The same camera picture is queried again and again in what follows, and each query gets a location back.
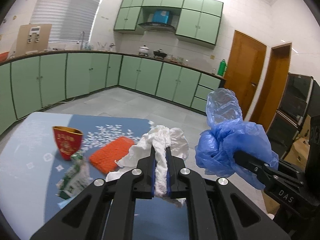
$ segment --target tiled floor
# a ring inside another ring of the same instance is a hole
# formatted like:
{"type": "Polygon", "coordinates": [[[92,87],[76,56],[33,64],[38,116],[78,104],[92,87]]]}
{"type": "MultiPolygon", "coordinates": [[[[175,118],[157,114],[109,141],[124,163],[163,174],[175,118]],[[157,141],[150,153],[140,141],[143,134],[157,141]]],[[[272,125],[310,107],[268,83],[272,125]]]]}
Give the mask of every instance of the tiled floor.
{"type": "MultiPolygon", "coordinates": [[[[155,125],[181,128],[190,147],[189,158],[185,162],[186,167],[197,171],[204,178],[217,179],[214,175],[205,175],[204,169],[197,167],[195,163],[196,152],[194,149],[198,143],[200,133],[209,128],[206,123],[206,117],[203,115],[121,88],[101,91],[69,103],[58,105],[46,112],[145,118],[153,121],[155,125]]],[[[16,127],[1,140],[0,151],[2,151],[16,127]]],[[[236,174],[232,175],[229,180],[263,211],[266,211],[259,190],[250,186],[236,174]]]]}

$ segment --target orange sponge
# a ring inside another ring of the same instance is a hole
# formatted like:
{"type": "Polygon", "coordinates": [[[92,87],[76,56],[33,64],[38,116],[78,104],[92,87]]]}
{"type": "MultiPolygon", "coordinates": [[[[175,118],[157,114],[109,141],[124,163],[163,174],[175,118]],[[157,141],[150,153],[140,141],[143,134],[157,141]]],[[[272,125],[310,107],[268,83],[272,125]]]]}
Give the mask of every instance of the orange sponge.
{"type": "Polygon", "coordinates": [[[104,174],[114,171],[117,167],[116,161],[126,156],[134,141],[127,137],[119,137],[106,146],[97,150],[89,157],[91,164],[104,174]]]}

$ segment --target countertop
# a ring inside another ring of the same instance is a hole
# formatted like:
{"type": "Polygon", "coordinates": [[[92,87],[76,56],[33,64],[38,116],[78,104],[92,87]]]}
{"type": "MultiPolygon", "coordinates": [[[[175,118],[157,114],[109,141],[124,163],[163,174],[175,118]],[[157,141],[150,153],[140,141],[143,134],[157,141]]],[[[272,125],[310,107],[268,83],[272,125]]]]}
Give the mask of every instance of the countertop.
{"type": "Polygon", "coordinates": [[[55,50],[55,51],[46,51],[46,52],[39,52],[39,53],[31,53],[31,54],[27,54],[27,55],[23,55],[23,56],[18,56],[18,57],[14,57],[14,58],[10,58],[7,59],[6,61],[0,62],[0,66],[16,61],[16,60],[20,60],[20,59],[24,59],[24,58],[29,58],[29,57],[36,57],[36,56],[44,56],[44,55],[51,55],[51,54],[59,54],[59,53],[106,53],[106,54],[118,54],[118,55],[124,55],[124,56],[131,56],[131,57],[140,57],[140,58],[147,58],[147,59],[151,59],[151,60],[156,60],[156,61],[160,61],[160,62],[165,62],[165,63],[169,63],[172,65],[177,65],[177,66],[181,66],[181,67],[185,67],[188,69],[192,69],[198,72],[201,72],[203,74],[218,78],[220,80],[225,80],[223,77],[212,74],[212,73],[208,73],[206,71],[197,69],[195,67],[191,67],[191,66],[185,66],[183,64],[179,64],[179,63],[174,63],[171,61],[167,61],[167,60],[162,60],[162,59],[158,59],[158,58],[152,58],[152,57],[145,57],[145,56],[140,56],[140,55],[135,55],[135,54],[126,54],[126,53],[119,53],[119,52],[112,52],[112,51],[100,51],[100,50],[55,50]]]}

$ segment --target white tissue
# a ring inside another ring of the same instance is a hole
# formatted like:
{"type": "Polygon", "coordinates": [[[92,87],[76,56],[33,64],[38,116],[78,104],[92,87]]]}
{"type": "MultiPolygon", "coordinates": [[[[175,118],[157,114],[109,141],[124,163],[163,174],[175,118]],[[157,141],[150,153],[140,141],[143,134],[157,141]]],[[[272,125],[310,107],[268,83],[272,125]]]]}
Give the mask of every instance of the white tissue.
{"type": "Polygon", "coordinates": [[[182,206],[184,199],[172,200],[166,196],[168,166],[165,158],[165,149],[169,146],[172,156],[182,158],[184,161],[188,158],[189,145],[180,128],[169,129],[163,125],[157,125],[144,134],[137,145],[131,146],[129,153],[117,162],[122,169],[109,172],[106,181],[119,179],[122,174],[136,168],[140,159],[150,156],[152,145],[156,152],[155,196],[182,206]]]}

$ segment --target white pot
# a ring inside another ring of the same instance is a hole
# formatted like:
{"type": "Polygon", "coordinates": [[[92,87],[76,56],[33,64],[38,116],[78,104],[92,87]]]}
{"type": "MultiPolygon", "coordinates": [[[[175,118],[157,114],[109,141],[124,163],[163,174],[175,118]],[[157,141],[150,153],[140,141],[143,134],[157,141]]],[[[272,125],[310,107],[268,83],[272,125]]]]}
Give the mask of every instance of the white pot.
{"type": "Polygon", "coordinates": [[[149,48],[146,47],[145,45],[139,48],[139,53],[148,54],[148,52],[149,52],[149,48]]]}

